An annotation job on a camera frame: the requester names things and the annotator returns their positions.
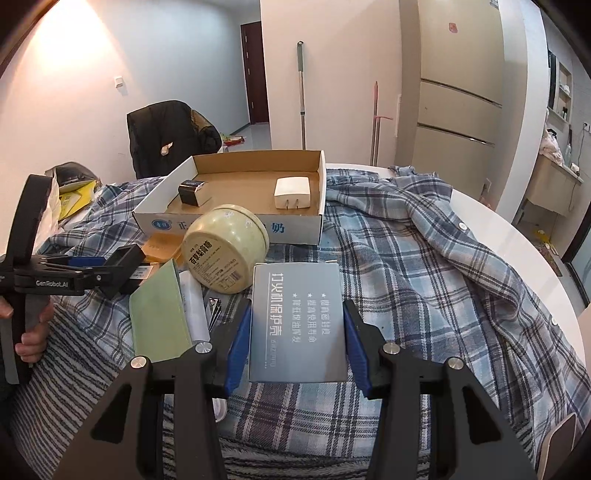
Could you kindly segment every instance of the round tin can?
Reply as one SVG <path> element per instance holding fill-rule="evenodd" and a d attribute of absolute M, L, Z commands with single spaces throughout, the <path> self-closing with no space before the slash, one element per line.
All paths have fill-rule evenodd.
<path fill-rule="evenodd" d="M 238 293 L 252 285 L 255 265 L 265 261 L 269 235 L 249 210 L 220 205 L 193 222 L 181 248 L 185 265 L 202 285 Z"/>

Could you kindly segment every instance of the blue gripper pad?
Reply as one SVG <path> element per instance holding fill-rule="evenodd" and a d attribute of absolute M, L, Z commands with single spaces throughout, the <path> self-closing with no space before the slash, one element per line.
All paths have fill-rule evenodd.
<path fill-rule="evenodd" d="M 345 320 L 345 342 L 347 345 L 349 365 L 351 366 L 357 388 L 363 392 L 364 397 L 367 397 L 371 390 L 369 360 L 361 343 L 361 338 L 359 338 L 359 334 L 357 333 L 355 323 L 344 304 L 343 318 Z"/>
<path fill-rule="evenodd" d="M 249 303 L 244 311 L 242 321 L 236 331 L 236 336 L 228 353 L 228 370 L 223 386 L 227 395 L 226 398 L 232 395 L 232 392 L 240 384 L 240 380 L 242 379 L 242 372 L 244 371 L 244 365 L 246 364 L 246 357 L 248 356 L 248 349 L 251 343 L 251 317 L 252 306 Z"/>
<path fill-rule="evenodd" d="M 70 267 L 102 267 L 105 265 L 104 257 L 71 257 L 68 260 Z"/>

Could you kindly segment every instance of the black box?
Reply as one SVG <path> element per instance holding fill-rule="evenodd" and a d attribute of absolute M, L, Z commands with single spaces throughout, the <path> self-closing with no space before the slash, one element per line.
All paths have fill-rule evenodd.
<path fill-rule="evenodd" d="M 181 202 L 186 205 L 200 207 L 212 196 L 209 193 L 209 185 L 206 181 L 185 180 L 178 186 L 178 195 Z"/>

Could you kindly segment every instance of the green notebook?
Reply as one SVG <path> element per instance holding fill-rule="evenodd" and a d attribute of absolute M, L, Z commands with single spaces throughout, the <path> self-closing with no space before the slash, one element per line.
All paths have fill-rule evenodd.
<path fill-rule="evenodd" d="M 192 346 L 174 260 L 146 279 L 129 298 L 136 355 L 152 363 L 177 358 Z"/>

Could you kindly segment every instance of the plastic bag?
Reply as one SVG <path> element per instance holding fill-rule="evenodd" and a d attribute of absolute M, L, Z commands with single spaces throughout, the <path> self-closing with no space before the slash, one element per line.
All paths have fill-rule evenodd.
<path fill-rule="evenodd" d="M 47 207 L 45 208 L 45 212 L 43 212 L 43 217 L 37 229 L 33 252 L 37 252 L 45 240 L 60 231 L 60 227 L 57 224 L 60 218 L 60 211 L 60 187 L 54 177 L 51 180 L 51 193 L 47 200 Z"/>

